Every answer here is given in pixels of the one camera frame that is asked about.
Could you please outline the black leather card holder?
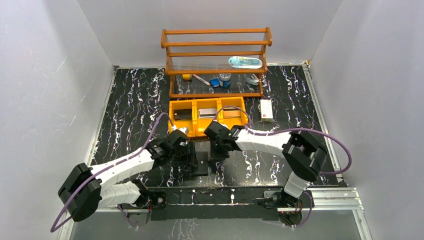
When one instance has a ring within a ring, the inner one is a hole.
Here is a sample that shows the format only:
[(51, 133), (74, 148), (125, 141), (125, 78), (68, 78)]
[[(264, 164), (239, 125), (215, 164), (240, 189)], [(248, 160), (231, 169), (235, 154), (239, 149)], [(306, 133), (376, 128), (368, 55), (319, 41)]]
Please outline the black leather card holder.
[(188, 172), (186, 167), (184, 167), (183, 176), (194, 178), (194, 177), (204, 177), (209, 174), (208, 171), (208, 160), (209, 156), (206, 151), (196, 151), (196, 158), (198, 163), (198, 169), (195, 172)]

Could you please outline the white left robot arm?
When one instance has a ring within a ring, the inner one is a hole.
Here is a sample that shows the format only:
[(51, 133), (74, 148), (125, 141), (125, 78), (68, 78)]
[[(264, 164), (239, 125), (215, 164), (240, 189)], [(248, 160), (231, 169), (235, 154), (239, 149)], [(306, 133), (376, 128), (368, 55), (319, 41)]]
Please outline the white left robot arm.
[(76, 165), (58, 196), (74, 222), (90, 217), (97, 209), (129, 204), (146, 208), (154, 204), (154, 195), (140, 180), (123, 180), (177, 160), (189, 149), (188, 128), (176, 128), (162, 139), (151, 140), (145, 148), (113, 161), (87, 166)]

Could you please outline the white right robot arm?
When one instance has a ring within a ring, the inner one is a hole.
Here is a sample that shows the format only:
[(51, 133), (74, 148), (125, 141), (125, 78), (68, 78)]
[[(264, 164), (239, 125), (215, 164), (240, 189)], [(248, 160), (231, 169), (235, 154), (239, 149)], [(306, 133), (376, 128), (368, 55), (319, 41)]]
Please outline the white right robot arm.
[(284, 158), (291, 173), (281, 199), (288, 207), (295, 207), (303, 192), (318, 179), (328, 154), (307, 128), (271, 132), (253, 130), (245, 125), (228, 128), (212, 121), (204, 134), (211, 141), (213, 158), (219, 161), (227, 159), (230, 151), (258, 151)]

